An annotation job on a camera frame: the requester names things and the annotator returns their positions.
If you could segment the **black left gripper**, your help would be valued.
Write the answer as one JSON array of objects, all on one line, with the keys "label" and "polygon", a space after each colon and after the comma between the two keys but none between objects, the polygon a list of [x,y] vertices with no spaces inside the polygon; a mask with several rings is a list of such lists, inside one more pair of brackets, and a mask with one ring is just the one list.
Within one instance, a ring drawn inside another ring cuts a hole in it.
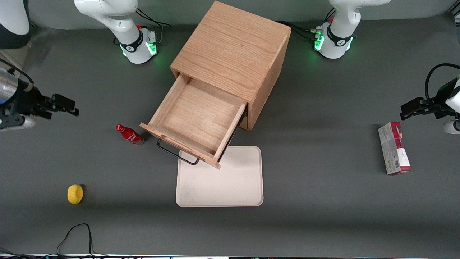
[{"label": "black left gripper", "polygon": [[446,84],[442,85],[431,101],[435,111],[430,108],[430,103],[425,98],[417,97],[411,101],[401,105],[400,118],[402,121],[418,115],[427,115],[434,113],[436,119],[444,117],[454,117],[459,119],[459,113],[446,104],[446,100],[450,97],[457,84],[458,78],[455,78]]}]

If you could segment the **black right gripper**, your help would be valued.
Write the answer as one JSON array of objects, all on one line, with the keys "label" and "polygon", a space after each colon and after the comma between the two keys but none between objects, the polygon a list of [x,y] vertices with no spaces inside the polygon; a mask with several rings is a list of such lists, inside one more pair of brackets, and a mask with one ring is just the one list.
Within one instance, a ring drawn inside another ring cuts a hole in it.
[{"label": "black right gripper", "polygon": [[3,114],[38,116],[44,119],[51,119],[52,113],[67,113],[75,117],[79,116],[79,109],[75,108],[73,100],[60,94],[53,94],[51,98],[53,104],[59,108],[49,108],[50,97],[42,95],[36,87],[33,87],[30,91],[19,90],[9,101],[3,104]]}]

